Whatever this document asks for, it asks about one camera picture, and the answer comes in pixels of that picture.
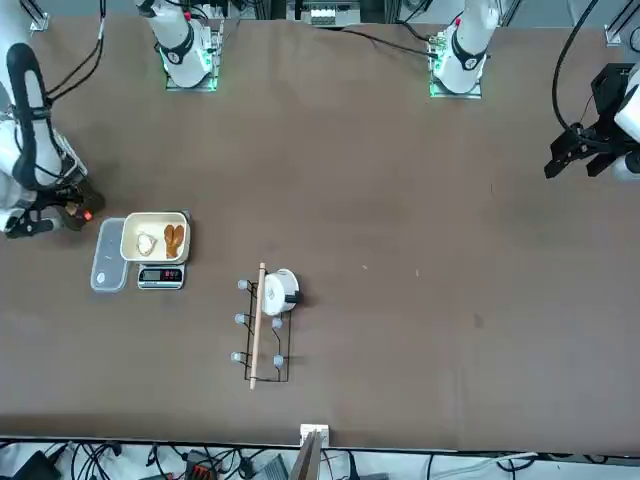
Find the table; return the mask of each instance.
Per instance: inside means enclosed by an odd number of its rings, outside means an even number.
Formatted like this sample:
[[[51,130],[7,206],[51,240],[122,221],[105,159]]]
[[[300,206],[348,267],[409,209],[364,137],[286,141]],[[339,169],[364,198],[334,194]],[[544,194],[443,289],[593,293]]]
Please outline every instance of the table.
[[[94,23],[36,36],[49,85]],[[638,451],[640,190],[581,166],[543,176],[568,31],[498,30],[482,101],[431,100],[422,58],[346,33],[227,35],[215,95],[167,93],[145,21],[112,16],[95,77],[56,104],[103,215],[189,209],[192,260],[180,292],[130,274],[99,295],[99,220],[3,242],[1,431],[296,444],[326,423],[336,446]],[[579,35],[568,119],[615,58]],[[295,271],[307,303],[291,381],[250,393],[229,354],[236,281],[261,260]]]

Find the wooden stick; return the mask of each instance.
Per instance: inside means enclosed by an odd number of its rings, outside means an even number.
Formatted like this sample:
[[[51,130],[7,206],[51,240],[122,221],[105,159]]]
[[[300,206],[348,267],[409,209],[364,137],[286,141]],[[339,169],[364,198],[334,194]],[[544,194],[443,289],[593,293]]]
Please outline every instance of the wooden stick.
[[[260,354],[260,327],[262,325],[262,297],[264,295],[264,272],[266,266],[264,262],[260,263],[260,271],[258,272],[258,293],[256,299],[256,326],[253,330],[253,350],[251,351],[251,380],[249,388],[256,388],[256,375],[258,373],[258,355]]]

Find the scale display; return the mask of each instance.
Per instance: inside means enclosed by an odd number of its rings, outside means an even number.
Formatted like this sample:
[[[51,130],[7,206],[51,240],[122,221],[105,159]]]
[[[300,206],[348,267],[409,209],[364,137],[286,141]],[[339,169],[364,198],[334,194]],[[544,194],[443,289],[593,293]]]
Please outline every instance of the scale display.
[[[139,288],[182,288],[184,283],[184,265],[171,267],[140,266],[138,274]]]

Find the white food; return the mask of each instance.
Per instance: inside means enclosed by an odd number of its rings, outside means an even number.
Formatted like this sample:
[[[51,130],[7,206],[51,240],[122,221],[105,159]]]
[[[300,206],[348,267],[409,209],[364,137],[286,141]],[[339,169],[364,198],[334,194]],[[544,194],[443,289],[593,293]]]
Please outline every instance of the white food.
[[[138,235],[138,244],[136,245],[140,255],[148,257],[153,252],[156,246],[157,240],[147,233],[141,233]]]

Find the clear plastic container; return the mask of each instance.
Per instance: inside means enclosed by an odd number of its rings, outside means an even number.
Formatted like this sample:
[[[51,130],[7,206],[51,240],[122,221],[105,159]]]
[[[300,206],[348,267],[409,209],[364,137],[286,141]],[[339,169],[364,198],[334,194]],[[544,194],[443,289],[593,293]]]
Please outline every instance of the clear plastic container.
[[[120,255],[124,218],[102,222],[91,268],[91,288],[101,293],[116,293],[127,283],[129,262]]]

